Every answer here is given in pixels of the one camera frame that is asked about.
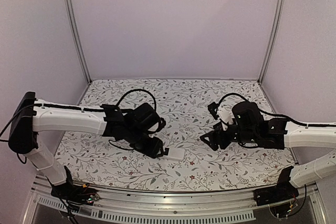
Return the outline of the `white remote control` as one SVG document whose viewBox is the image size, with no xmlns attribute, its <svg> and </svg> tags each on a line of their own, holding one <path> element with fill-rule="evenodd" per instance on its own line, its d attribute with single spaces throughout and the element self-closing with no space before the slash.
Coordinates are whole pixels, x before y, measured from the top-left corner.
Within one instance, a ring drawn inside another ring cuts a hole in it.
<svg viewBox="0 0 336 224">
<path fill-rule="evenodd" d="M 173 160 L 173 161 L 182 161 L 184 159 L 185 150 L 183 148 L 169 148 L 168 156 L 164 158 Z"/>
</svg>

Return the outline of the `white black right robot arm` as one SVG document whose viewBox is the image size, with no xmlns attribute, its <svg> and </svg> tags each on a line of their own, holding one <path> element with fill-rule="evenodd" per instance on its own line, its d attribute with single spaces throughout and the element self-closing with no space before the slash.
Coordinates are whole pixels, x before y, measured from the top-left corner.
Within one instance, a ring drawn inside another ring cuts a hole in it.
<svg viewBox="0 0 336 224">
<path fill-rule="evenodd" d="M 243 99 L 231 112 L 221 109 L 221 103 L 208 105 L 208 111 L 219 122 L 213 130 L 202 135 L 201 141 L 212 150 L 224 150 L 231 143 L 244 148 L 284 150 L 296 147 L 329 148 L 331 152 L 303 165 L 284 168 L 271 196 L 276 201 L 291 194 L 292 187 L 299 188 L 335 174 L 335 123 L 303 123 L 283 114 L 272 114 L 265 120 L 266 111 L 255 102 Z"/>
</svg>

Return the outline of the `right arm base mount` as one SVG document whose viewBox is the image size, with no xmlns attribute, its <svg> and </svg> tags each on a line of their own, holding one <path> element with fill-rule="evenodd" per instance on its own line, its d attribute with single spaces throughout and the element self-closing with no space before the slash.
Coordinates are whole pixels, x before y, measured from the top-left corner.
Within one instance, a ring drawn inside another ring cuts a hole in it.
<svg viewBox="0 0 336 224">
<path fill-rule="evenodd" d="M 256 189 L 253 191 L 253 196 L 257 206 L 263 206 L 298 197 L 299 192 L 297 188 L 286 182 Z"/>
</svg>

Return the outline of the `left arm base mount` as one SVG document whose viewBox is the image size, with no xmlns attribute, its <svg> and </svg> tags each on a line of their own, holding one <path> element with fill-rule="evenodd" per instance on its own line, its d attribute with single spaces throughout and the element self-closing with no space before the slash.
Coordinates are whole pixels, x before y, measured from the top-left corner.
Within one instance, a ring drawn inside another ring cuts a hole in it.
<svg viewBox="0 0 336 224">
<path fill-rule="evenodd" d="M 100 199 L 98 191 L 89 183 L 80 186 L 70 182 L 55 186 L 51 184 L 51 195 L 77 205 L 93 205 Z"/>
</svg>

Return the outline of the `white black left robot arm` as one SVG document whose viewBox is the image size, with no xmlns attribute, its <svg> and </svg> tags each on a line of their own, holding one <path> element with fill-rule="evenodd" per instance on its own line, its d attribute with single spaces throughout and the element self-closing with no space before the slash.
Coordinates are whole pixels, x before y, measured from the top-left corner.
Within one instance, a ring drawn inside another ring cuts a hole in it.
<svg viewBox="0 0 336 224">
<path fill-rule="evenodd" d="M 163 142 L 154 136 L 166 122 L 156 112 L 156 105 L 143 103 L 135 109 L 122 109 L 120 103 L 83 107 L 46 102 L 27 92 L 4 129 L 9 130 L 8 146 L 27 157 L 67 200 L 78 195 L 71 174 L 37 139 L 39 132 L 84 132 L 116 141 L 125 140 L 132 150 L 150 158 L 164 155 Z"/>
</svg>

